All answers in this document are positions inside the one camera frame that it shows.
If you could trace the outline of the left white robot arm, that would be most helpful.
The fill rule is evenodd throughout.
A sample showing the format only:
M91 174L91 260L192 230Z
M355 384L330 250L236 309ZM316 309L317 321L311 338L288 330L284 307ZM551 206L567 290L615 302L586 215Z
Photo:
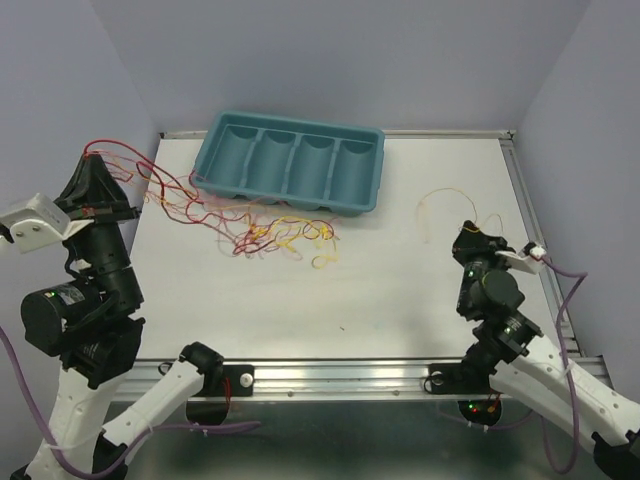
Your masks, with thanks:
M133 406L106 420L144 328L144 297L120 230L138 216L103 158L86 153L57 198L38 194L1 218L3 244L21 253L59 244L69 275L20 305L26 341L57 358L60 371L52 414L37 421L42 443L18 479L122 479L147 435L189 397L222 384L222 356L195 342Z

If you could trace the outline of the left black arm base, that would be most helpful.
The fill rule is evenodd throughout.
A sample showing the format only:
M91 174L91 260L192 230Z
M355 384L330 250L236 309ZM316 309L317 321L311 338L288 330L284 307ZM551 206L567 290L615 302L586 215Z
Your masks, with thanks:
M233 383L224 367L224 357L200 342L191 343L183 348L177 360L166 369L162 380L168 393L163 398L167 415L156 427L162 431L189 431L207 435L235 435L249 433L259 429L260 421L226 423L231 407ZM222 413L218 419L187 420L185 423L167 423L167 418L180 406L194 396L215 397L222 394Z

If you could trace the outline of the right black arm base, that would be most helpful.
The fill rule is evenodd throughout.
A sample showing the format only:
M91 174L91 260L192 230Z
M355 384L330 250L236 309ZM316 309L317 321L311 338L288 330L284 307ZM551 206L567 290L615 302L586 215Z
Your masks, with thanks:
M434 396L460 396L458 420L486 431L498 428L502 417L502 394L489 385L486 374L461 362L432 363L422 381L423 390Z

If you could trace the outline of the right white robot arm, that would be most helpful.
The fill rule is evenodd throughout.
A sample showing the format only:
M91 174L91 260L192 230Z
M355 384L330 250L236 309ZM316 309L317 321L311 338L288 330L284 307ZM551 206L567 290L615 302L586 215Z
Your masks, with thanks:
M460 366L463 384L511 396L571 435L611 479L639 476L639 405L570 359L520 311L525 295L514 271L536 275L552 265L530 242L516 251L467 220L452 245L463 268L456 311L476 322L475 343Z

